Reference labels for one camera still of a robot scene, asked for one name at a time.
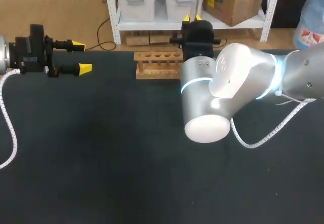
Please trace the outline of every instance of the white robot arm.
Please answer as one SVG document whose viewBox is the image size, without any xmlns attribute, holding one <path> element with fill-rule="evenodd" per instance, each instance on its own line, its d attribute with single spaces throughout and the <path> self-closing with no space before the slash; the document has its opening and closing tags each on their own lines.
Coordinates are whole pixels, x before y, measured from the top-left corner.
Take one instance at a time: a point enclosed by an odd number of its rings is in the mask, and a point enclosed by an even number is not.
<svg viewBox="0 0 324 224">
<path fill-rule="evenodd" d="M 185 133 L 210 143 L 234 131 L 248 148 L 256 148 L 279 131 L 302 107 L 324 97 L 324 43 L 286 56 L 268 54 L 242 44 L 226 46 L 216 60 L 196 56 L 184 62 L 181 96 Z M 269 135 L 254 145 L 239 137 L 233 115 L 255 99 L 299 106 Z"/>
</svg>

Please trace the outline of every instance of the silver cylinder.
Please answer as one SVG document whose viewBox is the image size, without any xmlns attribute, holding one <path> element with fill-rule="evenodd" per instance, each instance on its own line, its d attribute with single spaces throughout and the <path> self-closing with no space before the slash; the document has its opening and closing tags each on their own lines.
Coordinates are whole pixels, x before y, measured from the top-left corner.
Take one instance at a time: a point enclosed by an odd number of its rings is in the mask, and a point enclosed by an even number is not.
<svg viewBox="0 0 324 224">
<path fill-rule="evenodd" d="M 324 43 L 296 51 L 286 60 L 282 91 L 295 99 L 324 97 Z"/>
<path fill-rule="evenodd" d="M 9 46 L 4 35 L 0 35 L 0 74 L 5 74 L 10 65 Z"/>
</svg>

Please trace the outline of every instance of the black tabletop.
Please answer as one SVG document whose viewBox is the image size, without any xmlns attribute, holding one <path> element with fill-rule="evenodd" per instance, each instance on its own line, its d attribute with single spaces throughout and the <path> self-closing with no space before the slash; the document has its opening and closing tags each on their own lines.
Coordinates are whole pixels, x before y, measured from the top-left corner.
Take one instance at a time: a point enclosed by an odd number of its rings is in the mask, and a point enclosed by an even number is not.
<svg viewBox="0 0 324 224">
<path fill-rule="evenodd" d="M 135 80 L 133 53 L 55 60 L 90 62 L 93 72 L 17 75 L 4 86 L 18 154 L 0 171 L 1 223 L 324 222 L 322 101 L 255 150 L 232 132 L 198 144 L 184 134 L 179 81 Z M 251 102 L 237 129 L 254 143 L 294 106 Z M 0 135 L 2 163 L 12 150 L 2 116 Z"/>
</svg>

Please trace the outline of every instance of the yellow label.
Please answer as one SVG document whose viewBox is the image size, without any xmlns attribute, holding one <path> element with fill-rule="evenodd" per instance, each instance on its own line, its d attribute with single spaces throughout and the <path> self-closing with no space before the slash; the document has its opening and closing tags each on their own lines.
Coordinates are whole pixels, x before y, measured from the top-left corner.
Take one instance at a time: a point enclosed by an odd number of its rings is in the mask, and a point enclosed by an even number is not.
<svg viewBox="0 0 324 224">
<path fill-rule="evenodd" d="M 210 7 L 215 7 L 215 0 L 207 0 L 207 4 L 210 6 Z"/>
</svg>

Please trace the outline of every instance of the power cord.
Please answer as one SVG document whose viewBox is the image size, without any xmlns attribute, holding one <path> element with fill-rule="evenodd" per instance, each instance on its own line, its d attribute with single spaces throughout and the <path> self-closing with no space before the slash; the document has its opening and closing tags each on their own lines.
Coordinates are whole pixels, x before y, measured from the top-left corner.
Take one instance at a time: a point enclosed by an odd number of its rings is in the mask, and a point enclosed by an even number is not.
<svg viewBox="0 0 324 224">
<path fill-rule="evenodd" d="M 102 27 L 102 25 L 103 25 L 104 23 L 108 22 L 109 20 L 110 20 L 110 18 L 106 19 L 104 22 L 102 22 L 102 23 L 99 25 L 99 27 L 98 27 L 98 29 L 97 29 L 97 41 L 98 41 L 98 44 L 95 45 L 95 46 L 93 46 L 93 47 L 87 48 L 86 51 L 87 51 L 87 50 L 94 49 L 94 48 L 96 48 L 96 47 L 100 47 L 102 50 L 105 50 L 105 51 L 112 51 L 112 50 L 114 50 L 114 49 L 116 48 L 116 43 L 113 42 L 113 41 L 106 41 L 106 42 L 103 42 L 103 43 L 101 43 L 101 42 L 99 41 L 99 30 L 100 30 L 100 28 Z M 106 49 L 106 48 L 104 48 L 104 47 L 101 46 L 102 44 L 107 44 L 107 43 L 113 44 L 113 48 L 111 48 L 111 49 Z"/>
<path fill-rule="evenodd" d="M 213 48 L 222 48 L 222 47 L 225 47 L 226 44 L 227 44 L 227 38 L 225 38 L 225 43 L 224 43 L 223 45 L 220 45 L 220 46 L 218 46 L 218 47 L 214 47 L 214 46 L 213 46 Z"/>
<path fill-rule="evenodd" d="M 218 47 L 214 47 L 213 46 L 213 48 L 222 48 L 222 47 L 224 47 L 226 44 L 227 44 L 227 38 L 224 38 L 225 39 L 225 43 L 223 44 L 223 45 L 220 45 L 220 46 L 218 46 Z"/>
</svg>

